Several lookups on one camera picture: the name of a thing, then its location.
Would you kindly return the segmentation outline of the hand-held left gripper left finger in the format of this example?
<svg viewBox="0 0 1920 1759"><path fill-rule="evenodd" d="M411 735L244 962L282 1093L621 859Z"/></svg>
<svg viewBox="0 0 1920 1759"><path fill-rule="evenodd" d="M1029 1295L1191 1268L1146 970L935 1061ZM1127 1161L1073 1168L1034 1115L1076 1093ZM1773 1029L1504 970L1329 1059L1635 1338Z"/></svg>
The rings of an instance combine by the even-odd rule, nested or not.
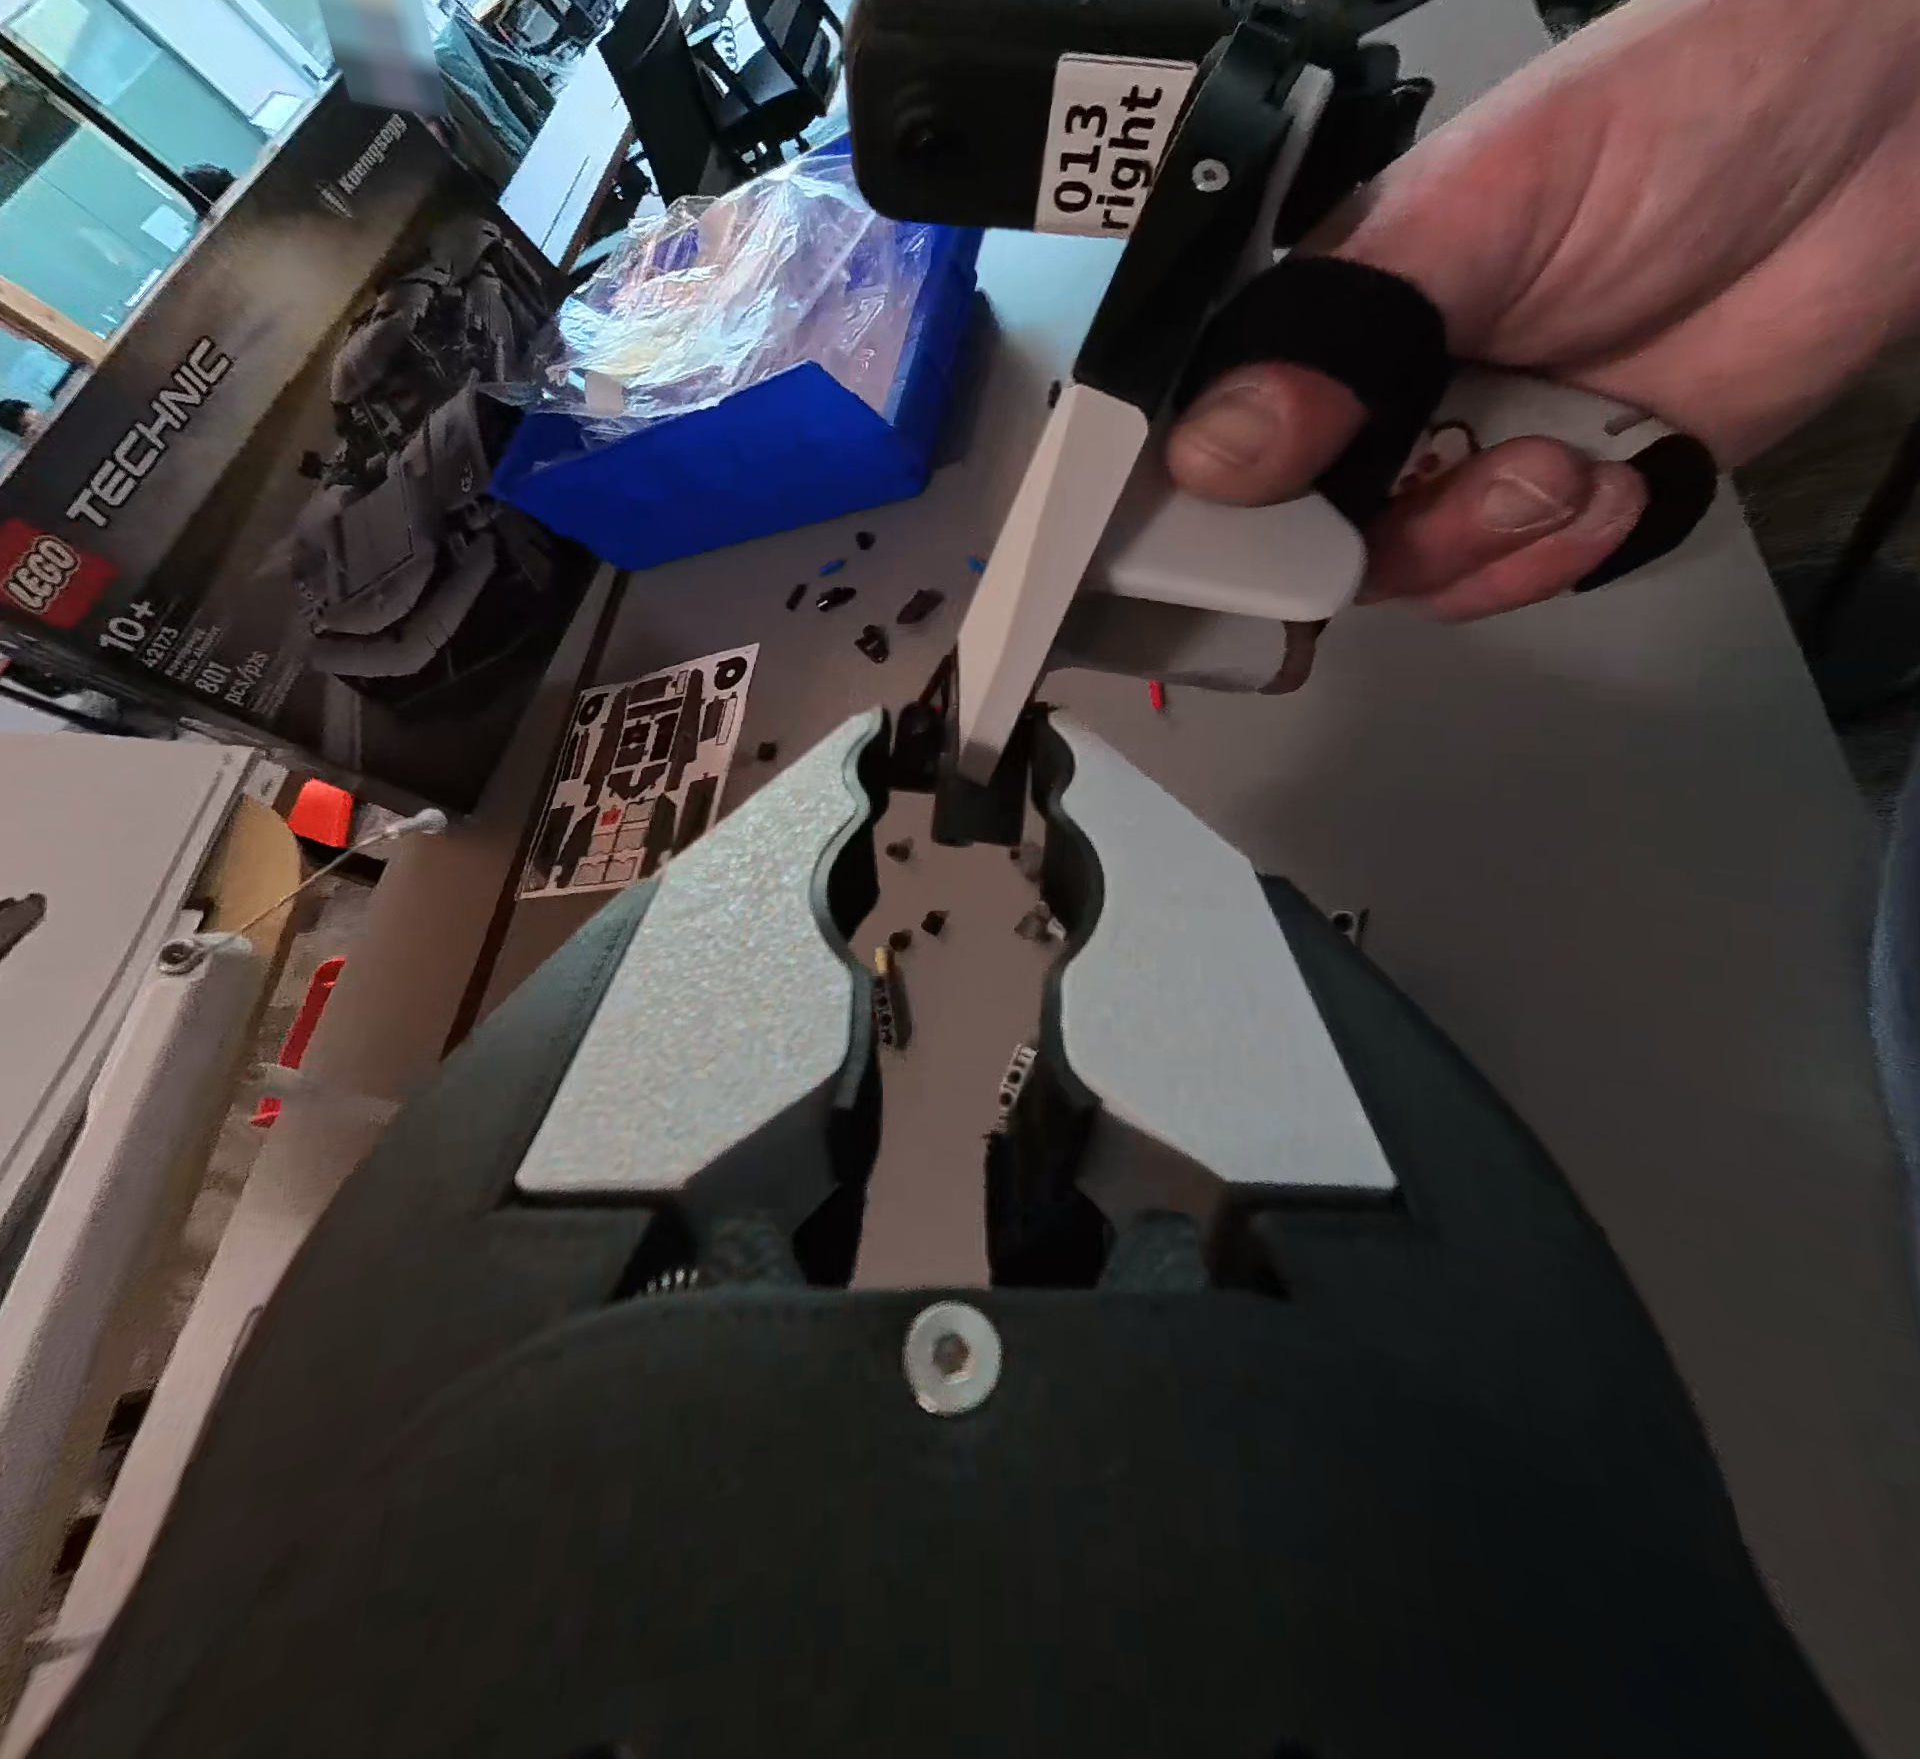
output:
<svg viewBox="0 0 1920 1759"><path fill-rule="evenodd" d="M850 1282L880 1137L875 974L889 715L843 721L642 884L513 1189L636 1198L700 1266L766 1226L803 1282Z"/></svg>

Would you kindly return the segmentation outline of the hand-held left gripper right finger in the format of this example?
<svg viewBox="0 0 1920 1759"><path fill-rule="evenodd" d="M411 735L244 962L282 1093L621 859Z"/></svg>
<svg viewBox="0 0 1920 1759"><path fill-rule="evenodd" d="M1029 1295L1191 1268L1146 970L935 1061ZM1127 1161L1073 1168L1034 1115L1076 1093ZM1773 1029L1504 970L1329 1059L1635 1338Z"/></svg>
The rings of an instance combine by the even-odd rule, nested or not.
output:
<svg viewBox="0 0 1920 1759"><path fill-rule="evenodd" d="M1029 779L1060 950L988 1141L992 1282L1255 1282L1256 1213L1393 1208L1255 863L1068 715Z"/></svg>

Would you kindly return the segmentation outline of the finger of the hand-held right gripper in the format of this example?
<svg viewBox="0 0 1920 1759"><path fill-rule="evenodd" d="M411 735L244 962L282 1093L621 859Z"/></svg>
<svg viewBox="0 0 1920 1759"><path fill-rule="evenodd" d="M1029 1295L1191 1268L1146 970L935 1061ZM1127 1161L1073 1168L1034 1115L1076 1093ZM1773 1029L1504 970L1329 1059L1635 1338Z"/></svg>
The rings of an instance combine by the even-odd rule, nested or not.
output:
<svg viewBox="0 0 1920 1759"><path fill-rule="evenodd" d="M1068 380L956 629L956 770L983 787L1144 452L1137 403Z"/></svg>
<svg viewBox="0 0 1920 1759"><path fill-rule="evenodd" d="M1045 668L1098 668L1227 693L1289 693L1308 681L1320 633L1323 620L1261 620L1132 594L1081 594L1045 653Z"/></svg>

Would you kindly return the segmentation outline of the lego sticker sheet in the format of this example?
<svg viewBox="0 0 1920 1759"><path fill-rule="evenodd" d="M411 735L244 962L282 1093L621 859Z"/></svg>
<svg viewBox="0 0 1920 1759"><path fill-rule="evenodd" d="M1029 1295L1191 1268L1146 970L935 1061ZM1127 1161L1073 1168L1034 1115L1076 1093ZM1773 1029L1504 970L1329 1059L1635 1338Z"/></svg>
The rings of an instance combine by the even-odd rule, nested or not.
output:
<svg viewBox="0 0 1920 1759"><path fill-rule="evenodd" d="M648 882L715 820L757 642L591 687L551 762L516 901Z"/></svg>

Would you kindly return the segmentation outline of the lego set box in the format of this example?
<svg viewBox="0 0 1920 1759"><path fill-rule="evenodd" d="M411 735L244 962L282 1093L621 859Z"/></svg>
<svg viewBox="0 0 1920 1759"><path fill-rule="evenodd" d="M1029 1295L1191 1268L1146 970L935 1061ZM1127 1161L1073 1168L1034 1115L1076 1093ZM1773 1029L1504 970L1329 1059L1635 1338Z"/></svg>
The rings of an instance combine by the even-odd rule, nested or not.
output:
<svg viewBox="0 0 1920 1759"><path fill-rule="evenodd" d="M4 653L474 809L594 573L492 489L559 294L333 85L4 474Z"/></svg>

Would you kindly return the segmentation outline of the person's right hand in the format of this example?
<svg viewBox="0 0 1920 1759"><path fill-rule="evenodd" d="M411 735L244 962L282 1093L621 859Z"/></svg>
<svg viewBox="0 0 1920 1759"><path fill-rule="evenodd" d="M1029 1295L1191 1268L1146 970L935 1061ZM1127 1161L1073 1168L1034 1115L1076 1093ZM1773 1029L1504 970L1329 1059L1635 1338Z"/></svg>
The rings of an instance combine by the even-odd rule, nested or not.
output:
<svg viewBox="0 0 1920 1759"><path fill-rule="evenodd" d="M1917 0L1628 0L1419 139L1305 243L1419 286L1455 357L1587 386L1739 465L1917 334ZM1264 357L1169 431L1209 502L1302 496L1363 403ZM1371 598L1490 620L1572 594L1644 482L1486 445L1367 527Z"/></svg>

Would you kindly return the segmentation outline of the crumpled clear plastic bags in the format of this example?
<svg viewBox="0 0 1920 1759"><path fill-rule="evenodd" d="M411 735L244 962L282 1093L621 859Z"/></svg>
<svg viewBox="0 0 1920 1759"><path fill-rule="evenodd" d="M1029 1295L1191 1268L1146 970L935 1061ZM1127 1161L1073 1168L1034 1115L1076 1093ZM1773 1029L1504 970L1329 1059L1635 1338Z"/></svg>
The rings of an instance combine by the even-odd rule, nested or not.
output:
<svg viewBox="0 0 1920 1759"><path fill-rule="evenodd" d="M850 139L832 139L723 196L629 219L497 391L629 431L819 368L884 412L935 274L958 265L969 283L974 243L970 226L875 210Z"/></svg>

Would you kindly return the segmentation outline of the blue storage bin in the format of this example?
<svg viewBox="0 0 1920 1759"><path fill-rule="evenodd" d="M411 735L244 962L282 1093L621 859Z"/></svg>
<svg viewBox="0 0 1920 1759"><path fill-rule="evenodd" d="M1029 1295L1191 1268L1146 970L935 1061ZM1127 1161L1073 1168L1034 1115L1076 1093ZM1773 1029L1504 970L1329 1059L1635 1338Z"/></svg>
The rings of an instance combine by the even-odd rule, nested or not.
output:
<svg viewBox="0 0 1920 1759"><path fill-rule="evenodd" d="M542 412L501 452L491 495L621 573L915 496L947 442L970 309L970 271L927 286L880 407L799 365L612 437Z"/></svg>

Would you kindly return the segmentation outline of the red plastic bar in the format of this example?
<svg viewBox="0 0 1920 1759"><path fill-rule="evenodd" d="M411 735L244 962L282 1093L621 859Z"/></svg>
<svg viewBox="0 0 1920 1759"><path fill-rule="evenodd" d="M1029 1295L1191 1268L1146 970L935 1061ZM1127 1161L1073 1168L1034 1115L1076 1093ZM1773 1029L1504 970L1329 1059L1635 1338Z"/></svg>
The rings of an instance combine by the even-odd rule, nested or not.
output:
<svg viewBox="0 0 1920 1759"><path fill-rule="evenodd" d="M304 984L304 991L301 991L301 1003L297 1003L297 1012L292 1012L292 1023L288 1023L288 1029L286 1029L286 1038L282 1038L282 1047L278 1047L278 1055L275 1055L275 1067L270 1067L270 1069L261 1069L261 1080L258 1080L258 1086L261 1086L261 1093L258 1093L258 1101L256 1101L249 1129L275 1129L275 1123L278 1123L278 1111L282 1111L282 1093L278 1093L278 1087L282 1087L288 1076L297 1076L297 1073L301 1073L304 1051L311 1051L311 1043L312 1043L312 1029L317 1029L317 1023L320 1023L320 1016L324 1016L324 1003L329 1003L329 995L333 995L333 987L335 987L335 980L341 980L346 962L350 962L346 956L324 956L324 961L312 967L312 974L311 974L311 984Z"/></svg>

